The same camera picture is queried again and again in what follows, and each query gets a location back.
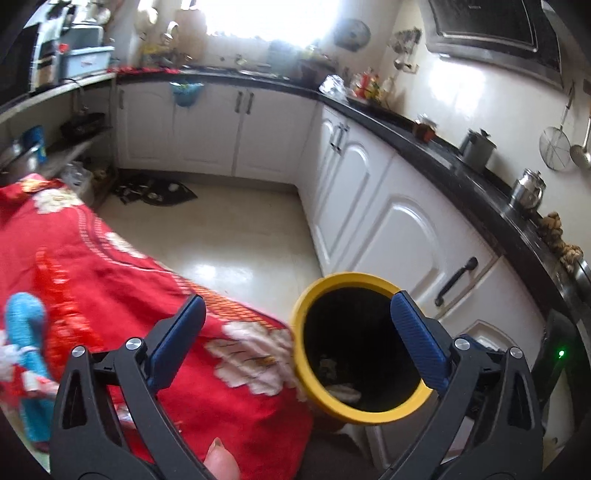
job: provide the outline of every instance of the bottle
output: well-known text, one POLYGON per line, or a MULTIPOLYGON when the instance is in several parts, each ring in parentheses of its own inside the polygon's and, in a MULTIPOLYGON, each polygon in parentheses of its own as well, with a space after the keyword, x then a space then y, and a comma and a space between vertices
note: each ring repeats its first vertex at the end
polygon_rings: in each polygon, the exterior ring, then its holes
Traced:
POLYGON ((365 98, 366 90, 369 86, 369 82, 371 81, 371 74, 373 70, 369 67, 365 73, 361 76, 361 80, 359 81, 359 87, 355 89, 355 95, 359 98, 365 98))
POLYGON ((377 100, 379 94, 379 75, 372 77, 369 85, 365 90, 365 98, 367 100, 377 100))
POLYGON ((394 77, 391 75, 384 80, 382 86, 379 88, 378 101, 388 109, 390 108, 388 105, 388 98, 394 93, 394 89, 394 77))

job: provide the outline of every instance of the yellow cup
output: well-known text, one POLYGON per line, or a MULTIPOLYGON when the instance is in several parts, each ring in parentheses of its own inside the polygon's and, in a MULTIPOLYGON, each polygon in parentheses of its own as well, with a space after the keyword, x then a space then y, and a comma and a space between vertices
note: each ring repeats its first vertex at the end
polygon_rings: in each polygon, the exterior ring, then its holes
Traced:
POLYGON ((308 396, 333 417, 387 423, 416 411, 431 395, 390 318, 390 300, 399 291, 373 275, 337 273, 313 283, 295 304, 295 371, 308 396), (334 360, 361 392, 354 407, 318 380, 323 358, 334 360))

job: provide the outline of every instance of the floor mat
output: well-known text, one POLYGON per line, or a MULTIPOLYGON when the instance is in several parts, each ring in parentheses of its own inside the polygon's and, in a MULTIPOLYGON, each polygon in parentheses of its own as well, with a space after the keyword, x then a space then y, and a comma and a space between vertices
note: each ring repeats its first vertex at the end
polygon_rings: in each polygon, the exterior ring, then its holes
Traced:
POLYGON ((170 207, 197 198, 182 183, 156 179, 145 173, 122 179, 113 192, 126 205, 142 200, 148 205, 170 207))

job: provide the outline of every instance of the cabinet handle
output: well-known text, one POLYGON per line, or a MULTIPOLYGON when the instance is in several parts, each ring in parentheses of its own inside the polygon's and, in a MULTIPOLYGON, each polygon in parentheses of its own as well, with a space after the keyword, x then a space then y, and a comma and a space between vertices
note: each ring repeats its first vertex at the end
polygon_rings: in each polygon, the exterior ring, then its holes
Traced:
POLYGON ((339 125, 339 130, 340 130, 339 131, 339 136, 336 138, 336 145, 335 145, 334 148, 335 148, 335 151, 339 155, 341 155, 342 150, 340 149, 340 143, 343 141, 343 136, 344 136, 345 132, 348 132, 349 131, 349 127, 347 127, 347 125, 340 124, 339 125))
POLYGON ((251 92, 251 97, 248 99, 248 106, 246 107, 246 114, 251 114, 252 101, 255 99, 255 94, 251 92))
POLYGON ((240 113, 240 104, 242 103, 242 95, 244 95, 242 92, 238 92, 238 97, 236 98, 236 108, 234 109, 234 111, 236 113, 240 113))
POLYGON ((449 291, 450 288, 460 279, 464 272, 475 270, 478 266, 478 259, 476 257, 470 257, 460 270, 455 272, 449 281, 443 286, 437 297, 435 298, 435 306, 440 307, 443 305, 443 296, 449 291))
POLYGON ((337 144, 338 144, 339 142, 337 142, 337 143, 335 144, 335 143, 333 142, 333 139, 335 138, 335 136, 336 136, 336 135, 340 135, 340 133, 341 133, 341 128, 342 128, 342 127, 343 127, 343 124, 339 124, 339 125, 337 126, 337 128, 335 128, 335 130, 333 131, 333 134, 332 134, 332 135, 331 135, 331 137, 330 137, 330 146, 332 147, 332 149, 333 149, 334 151, 336 151, 336 146, 337 146, 337 144))

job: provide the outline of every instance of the white flower print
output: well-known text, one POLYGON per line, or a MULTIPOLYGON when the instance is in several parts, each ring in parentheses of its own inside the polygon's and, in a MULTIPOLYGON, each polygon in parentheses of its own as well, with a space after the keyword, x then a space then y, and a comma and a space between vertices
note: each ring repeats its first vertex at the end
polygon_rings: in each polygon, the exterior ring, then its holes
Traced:
POLYGON ((148 258, 147 255, 138 252, 127 240, 124 240, 115 232, 105 233, 105 238, 113 245, 115 250, 131 255, 134 258, 148 258))
POLYGON ((57 213, 84 203, 68 187, 42 190, 33 196, 33 201, 39 213, 57 213))
POLYGON ((222 331, 232 340, 215 339, 206 349, 222 362, 215 374, 228 387, 247 385, 254 395, 278 395, 285 383, 304 401, 293 365, 293 342, 287 329, 267 329, 259 322, 227 322, 222 331))

